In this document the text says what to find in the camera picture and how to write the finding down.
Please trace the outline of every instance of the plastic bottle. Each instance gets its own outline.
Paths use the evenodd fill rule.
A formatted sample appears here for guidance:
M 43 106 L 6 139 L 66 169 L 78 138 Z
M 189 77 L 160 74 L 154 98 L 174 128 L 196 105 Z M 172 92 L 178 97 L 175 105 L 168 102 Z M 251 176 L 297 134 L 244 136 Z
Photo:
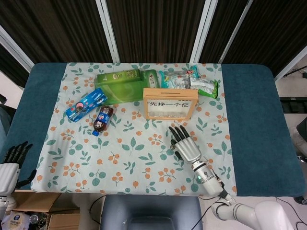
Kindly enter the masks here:
M 98 136 L 99 133 L 106 130 L 107 123 L 109 122 L 111 116 L 113 115 L 113 108 L 110 108 L 109 106 L 102 106 L 99 115 L 97 119 L 95 120 L 93 127 L 93 135 Z

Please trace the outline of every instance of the snack bag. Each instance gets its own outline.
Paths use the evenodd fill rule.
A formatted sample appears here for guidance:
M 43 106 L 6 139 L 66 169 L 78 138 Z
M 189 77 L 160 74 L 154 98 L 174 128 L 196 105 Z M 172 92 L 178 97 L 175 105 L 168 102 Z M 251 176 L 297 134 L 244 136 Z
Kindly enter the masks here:
M 216 80 L 208 81 L 206 79 L 190 79 L 191 89 L 198 90 L 198 94 L 207 97 L 217 98 L 218 95 L 218 83 Z
M 199 78 L 196 66 L 182 71 L 159 71 L 161 74 L 161 88 L 169 89 L 190 89 L 190 78 Z

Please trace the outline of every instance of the bottle label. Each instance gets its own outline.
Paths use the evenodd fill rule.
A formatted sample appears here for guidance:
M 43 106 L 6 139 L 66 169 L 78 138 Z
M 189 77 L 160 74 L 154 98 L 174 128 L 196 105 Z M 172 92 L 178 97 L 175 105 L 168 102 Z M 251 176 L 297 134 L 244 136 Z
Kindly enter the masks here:
M 110 116 L 108 114 L 105 114 L 105 113 L 101 113 L 98 116 L 98 120 L 101 121 L 101 122 L 104 122 L 104 123 L 108 123 L 109 119 L 110 119 Z

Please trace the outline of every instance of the wooden picture frame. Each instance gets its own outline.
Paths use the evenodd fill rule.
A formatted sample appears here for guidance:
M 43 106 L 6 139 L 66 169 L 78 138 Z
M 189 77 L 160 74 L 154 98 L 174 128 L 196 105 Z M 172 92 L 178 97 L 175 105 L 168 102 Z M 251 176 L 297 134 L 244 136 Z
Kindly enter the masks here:
M 189 120 L 198 100 L 198 90 L 145 88 L 143 99 L 146 119 Z

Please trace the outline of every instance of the cable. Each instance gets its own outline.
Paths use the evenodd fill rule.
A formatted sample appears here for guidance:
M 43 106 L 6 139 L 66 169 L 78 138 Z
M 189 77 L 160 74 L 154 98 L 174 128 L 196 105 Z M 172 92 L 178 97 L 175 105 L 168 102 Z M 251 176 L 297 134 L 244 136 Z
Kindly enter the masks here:
M 293 207 L 289 202 L 287 202 L 287 201 L 285 201 L 285 200 L 281 200 L 281 201 L 283 201 L 283 202 L 287 203 L 288 205 L 290 205 L 291 208 L 293 209 L 293 211 L 295 212 L 297 218 L 300 220 L 300 221 L 298 221 L 297 223 L 295 223 L 296 230 L 298 230 L 298 228 L 297 228 L 298 224 L 305 224 L 305 225 L 307 226 L 307 224 L 299 217 L 298 213 L 296 212 L 296 210 L 294 209 L 294 207 Z
M 209 199 L 204 199 L 204 198 L 201 198 L 201 197 L 198 197 L 198 198 L 201 199 L 201 200 L 212 200 L 212 199 L 214 199 L 214 198 L 217 198 L 217 196 L 212 197 L 212 198 L 209 198 Z
M 194 227 L 193 227 L 191 230 L 193 230 L 193 229 L 198 225 L 198 223 L 199 223 L 199 222 L 202 220 L 202 218 L 206 215 L 207 211 L 211 208 L 211 206 L 212 206 L 212 205 L 210 205 L 210 206 L 206 209 L 205 213 L 201 216 L 201 218 L 197 221 L 197 223 L 194 225 Z
M 92 212 L 91 212 L 91 211 L 92 211 L 92 207 L 94 206 L 94 204 L 95 204 L 99 199 L 101 199 L 101 198 L 104 197 L 104 196 L 106 196 L 106 195 L 102 195 L 101 197 L 99 197 L 98 199 L 96 199 L 96 200 L 92 203 L 90 209 L 88 210 L 91 219 L 92 219 L 93 221 L 95 221 L 95 222 L 96 222 L 97 224 L 99 224 L 99 225 L 100 225 L 100 223 L 92 217 Z
M 200 198 L 200 199 L 202 199 L 202 200 L 212 200 L 212 199 L 214 199 L 214 198 L 217 198 L 217 196 L 216 196 L 216 197 L 209 198 L 209 199 L 202 199 L 202 198 Z M 202 220 L 202 218 L 206 215 L 207 211 L 211 208 L 211 206 L 212 206 L 212 205 L 210 205 L 210 206 L 206 209 L 205 213 L 201 216 L 201 218 L 197 221 L 197 223 L 194 225 L 194 227 L 193 227 L 191 230 L 193 230 L 193 229 L 197 226 L 197 224 L 198 224 L 198 223 Z
M 292 74 L 292 73 L 295 73 L 295 72 L 297 72 L 297 71 L 300 71 L 301 69 L 305 69 L 306 67 L 307 67 L 307 66 L 303 66 L 302 68 L 295 69 L 295 70 L 291 71 L 290 73 L 287 73 L 287 74 L 283 75 L 282 78 L 285 78 L 286 76 L 288 76 L 288 75 L 290 75 L 290 74 Z
M 297 69 L 292 69 L 292 70 L 297 70 Z M 299 70 L 299 72 L 300 72 L 300 73 L 304 73 L 304 72 L 301 72 L 300 70 Z

